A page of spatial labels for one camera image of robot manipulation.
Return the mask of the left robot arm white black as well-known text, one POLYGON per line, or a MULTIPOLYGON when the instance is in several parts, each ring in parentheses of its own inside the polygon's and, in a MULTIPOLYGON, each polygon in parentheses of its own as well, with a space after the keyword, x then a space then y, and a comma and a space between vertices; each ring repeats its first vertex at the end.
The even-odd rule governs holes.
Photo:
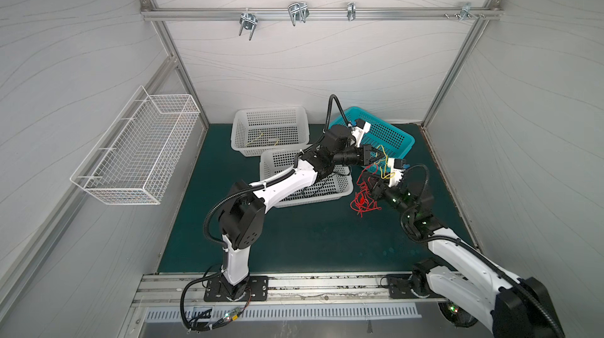
POLYGON ((249 252, 264 228, 272 207, 302 189, 333 174, 336 166, 369 167, 384 155, 371 144, 363 144, 373 125, 365 119, 348 120, 340 100, 330 95, 326 122, 319 139, 294 157, 294 164, 259 182, 236 182, 204 218, 204 238, 220 246, 220 271, 201 278, 218 278, 237 299, 249 283, 249 252))

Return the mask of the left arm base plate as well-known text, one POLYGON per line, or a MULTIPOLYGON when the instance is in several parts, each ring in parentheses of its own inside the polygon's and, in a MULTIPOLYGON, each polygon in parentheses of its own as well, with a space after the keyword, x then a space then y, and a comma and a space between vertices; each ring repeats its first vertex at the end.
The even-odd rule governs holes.
POLYGON ((247 276, 237 284, 231 284, 224 275, 208 281, 204 302, 266 301, 267 276, 247 276))

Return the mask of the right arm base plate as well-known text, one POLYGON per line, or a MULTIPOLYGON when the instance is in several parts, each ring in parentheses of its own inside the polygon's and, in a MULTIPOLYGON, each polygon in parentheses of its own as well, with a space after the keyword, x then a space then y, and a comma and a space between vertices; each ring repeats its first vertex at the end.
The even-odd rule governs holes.
POLYGON ((378 286, 387 289, 389 298, 393 300, 402 299, 424 299, 426 295, 420 295, 414 289, 416 276, 409 274, 387 274, 379 280, 378 286))

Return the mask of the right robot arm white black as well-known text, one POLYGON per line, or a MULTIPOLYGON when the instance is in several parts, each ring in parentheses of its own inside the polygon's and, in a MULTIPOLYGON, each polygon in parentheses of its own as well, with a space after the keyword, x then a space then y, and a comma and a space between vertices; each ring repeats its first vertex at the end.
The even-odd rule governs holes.
POLYGON ((545 285, 503 269, 445 226, 424 208, 424 186, 404 189, 367 171, 360 180, 373 200, 399 212, 407 238, 436 256, 418 263, 409 279, 417 296, 443 296, 451 317, 464 311, 495 337, 565 336, 545 285))

